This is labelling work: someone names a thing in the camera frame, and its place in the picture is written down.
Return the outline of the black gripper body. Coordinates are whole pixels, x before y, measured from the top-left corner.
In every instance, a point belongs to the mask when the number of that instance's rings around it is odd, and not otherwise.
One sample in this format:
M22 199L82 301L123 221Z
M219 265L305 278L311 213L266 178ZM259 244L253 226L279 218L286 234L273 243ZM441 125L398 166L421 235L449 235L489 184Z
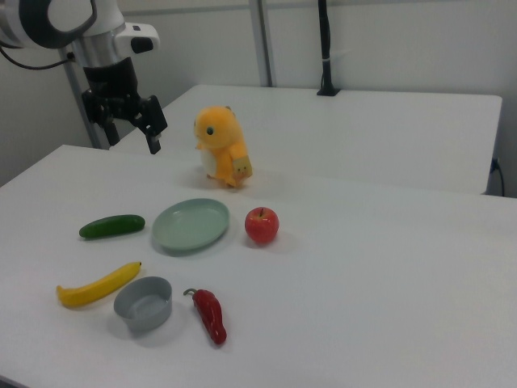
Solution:
M130 58L114 65L85 67L83 71L89 89L97 96L112 100L114 118L133 120L138 115L141 97L138 94L137 76Z

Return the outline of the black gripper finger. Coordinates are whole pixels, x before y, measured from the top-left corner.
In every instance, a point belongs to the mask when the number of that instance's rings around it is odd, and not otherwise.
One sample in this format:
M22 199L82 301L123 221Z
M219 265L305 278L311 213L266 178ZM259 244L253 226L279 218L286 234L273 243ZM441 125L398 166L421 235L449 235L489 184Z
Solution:
M167 122L155 95L151 95L147 99L141 99L139 102L136 126L145 135L149 152L156 154L161 149L159 137L167 128Z
M116 145L120 141L120 136L113 122L112 100L97 96L89 89L82 93L82 102L88 120L97 124L104 131L110 146Z

